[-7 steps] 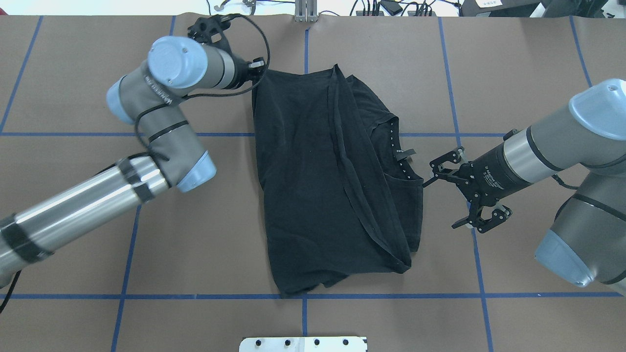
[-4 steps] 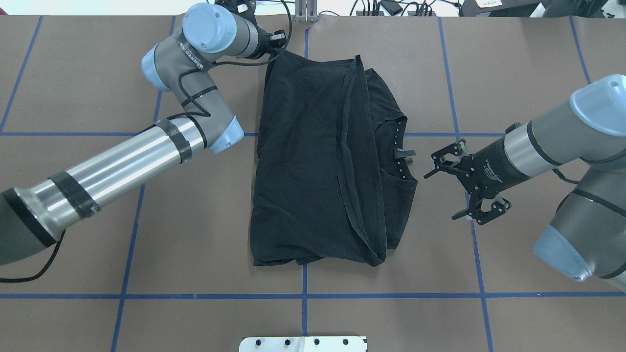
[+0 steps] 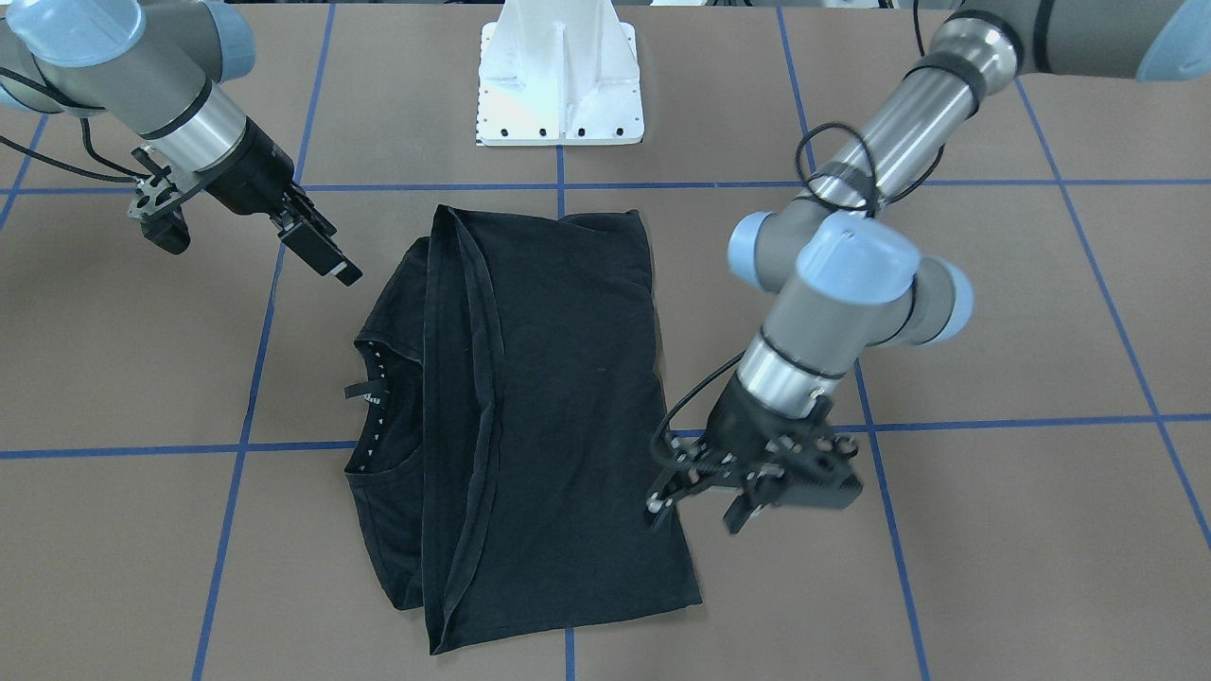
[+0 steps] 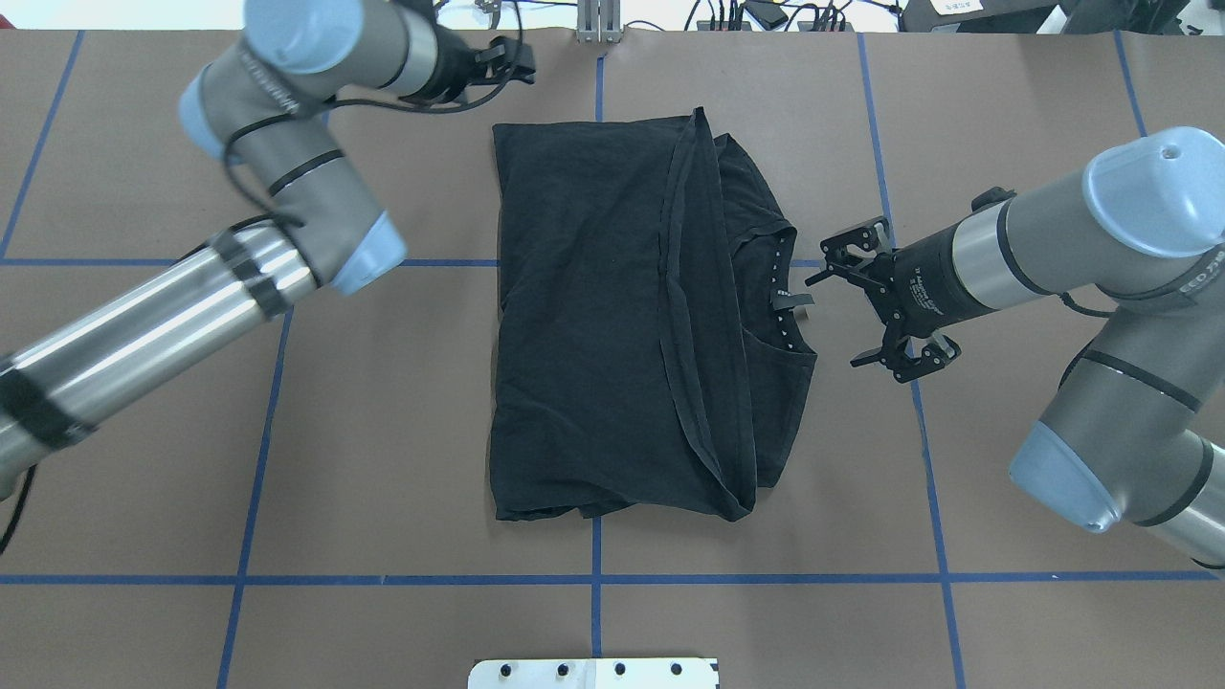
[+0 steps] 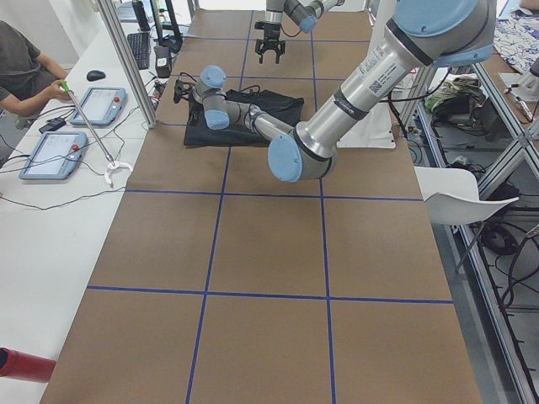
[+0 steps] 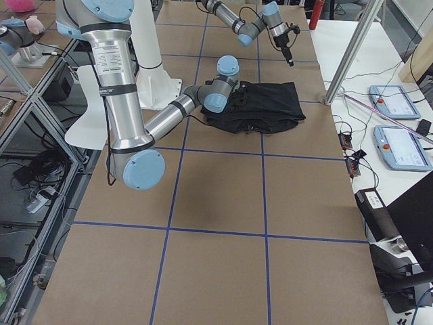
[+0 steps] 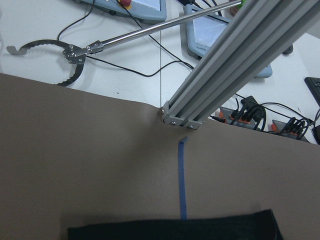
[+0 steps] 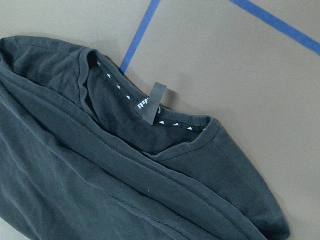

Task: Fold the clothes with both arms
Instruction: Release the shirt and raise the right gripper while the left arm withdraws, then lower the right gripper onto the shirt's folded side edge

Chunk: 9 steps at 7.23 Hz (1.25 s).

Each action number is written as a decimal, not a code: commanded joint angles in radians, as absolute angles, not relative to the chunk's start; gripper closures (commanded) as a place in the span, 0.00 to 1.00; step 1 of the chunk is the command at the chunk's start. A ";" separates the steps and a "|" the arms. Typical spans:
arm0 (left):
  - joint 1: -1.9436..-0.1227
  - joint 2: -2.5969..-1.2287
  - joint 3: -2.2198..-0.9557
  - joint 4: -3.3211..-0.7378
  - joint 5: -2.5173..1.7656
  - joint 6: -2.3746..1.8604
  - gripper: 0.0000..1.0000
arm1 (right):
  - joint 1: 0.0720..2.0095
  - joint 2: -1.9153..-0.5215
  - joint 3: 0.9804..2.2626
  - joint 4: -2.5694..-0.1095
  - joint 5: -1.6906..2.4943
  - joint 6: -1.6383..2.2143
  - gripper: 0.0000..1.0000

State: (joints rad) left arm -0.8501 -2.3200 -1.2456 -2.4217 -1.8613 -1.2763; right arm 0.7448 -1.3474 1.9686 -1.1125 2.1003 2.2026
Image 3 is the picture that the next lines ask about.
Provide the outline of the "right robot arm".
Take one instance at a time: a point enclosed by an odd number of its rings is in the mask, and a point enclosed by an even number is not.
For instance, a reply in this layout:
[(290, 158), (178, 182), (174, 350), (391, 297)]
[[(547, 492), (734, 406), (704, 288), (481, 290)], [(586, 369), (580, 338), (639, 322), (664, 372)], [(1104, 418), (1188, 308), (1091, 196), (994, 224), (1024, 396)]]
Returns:
[(360, 269), (335, 227), (294, 178), (295, 167), (223, 91), (254, 69), (256, 38), (220, 1), (13, 1), (2, 15), (2, 103), (17, 111), (111, 114), (140, 141), (140, 171), (108, 164), (102, 181), (130, 183), (143, 238), (180, 254), (183, 207), (200, 193), (239, 216), (264, 214), (312, 271), (348, 286)]

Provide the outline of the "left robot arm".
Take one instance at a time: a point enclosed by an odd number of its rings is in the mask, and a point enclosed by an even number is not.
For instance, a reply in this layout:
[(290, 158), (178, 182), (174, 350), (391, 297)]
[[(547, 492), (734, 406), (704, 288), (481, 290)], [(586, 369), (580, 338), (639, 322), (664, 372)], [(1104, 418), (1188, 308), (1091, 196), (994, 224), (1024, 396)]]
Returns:
[(1209, 71), (1206, 1), (963, 1), (903, 81), (782, 211), (745, 216), (729, 267), (776, 298), (693, 443), (662, 420), (647, 493), (658, 530), (688, 496), (736, 490), (730, 533), (768, 507), (843, 509), (862, 491), (857, 443), (830, 424), (834, 391), (874, 347), (948, 340), (972, 316), (958, 267), (880, 214), (922, 185), (955, 128), (1020, 75), (1184, 81)]

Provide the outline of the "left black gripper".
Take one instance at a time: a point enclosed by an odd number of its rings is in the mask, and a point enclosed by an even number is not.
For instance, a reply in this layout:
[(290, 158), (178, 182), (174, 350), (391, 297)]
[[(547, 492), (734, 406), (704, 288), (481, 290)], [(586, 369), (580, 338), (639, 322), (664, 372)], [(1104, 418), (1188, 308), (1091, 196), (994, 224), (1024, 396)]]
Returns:
[(723, 523), (729, 534), (739, 534), (751, 517), (777, 505), (784, 496), (786, 479), (775, 463), (774, 440), (790, 420), (799, 419), (769, 410), (731, 376), (708, 414), (705, 448), (685, 447), (679, 440), (650, 443), (660, 471), (645, 499), (649, 530), (661, 530), (682, 499), (711, 487), (734, 487), (737, 496), (723, 514)]

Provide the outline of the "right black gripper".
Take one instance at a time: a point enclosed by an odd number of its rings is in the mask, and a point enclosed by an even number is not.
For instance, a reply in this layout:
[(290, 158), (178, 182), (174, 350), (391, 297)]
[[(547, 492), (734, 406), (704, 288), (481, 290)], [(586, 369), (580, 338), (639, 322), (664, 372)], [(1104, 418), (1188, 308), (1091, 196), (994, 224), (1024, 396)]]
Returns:
[(216, 166), (203, 191), (235, 214), (264, 213), (279, 228), (279, 240), (312, 271), (349, 286), (362, 271), (335, 244), (335, 225), (302, 194), (294, 161), (252, 119), (229, 158)]

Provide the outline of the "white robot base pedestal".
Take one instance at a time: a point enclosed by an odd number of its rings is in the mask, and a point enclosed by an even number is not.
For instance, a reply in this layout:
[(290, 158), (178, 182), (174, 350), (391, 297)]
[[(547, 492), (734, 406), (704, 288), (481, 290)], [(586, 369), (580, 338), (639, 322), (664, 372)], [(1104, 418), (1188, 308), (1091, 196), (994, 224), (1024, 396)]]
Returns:
[(644, 135), (636, 32), (613, 2), (506, 1), (482, 27), (481, 145), (622, 145)]

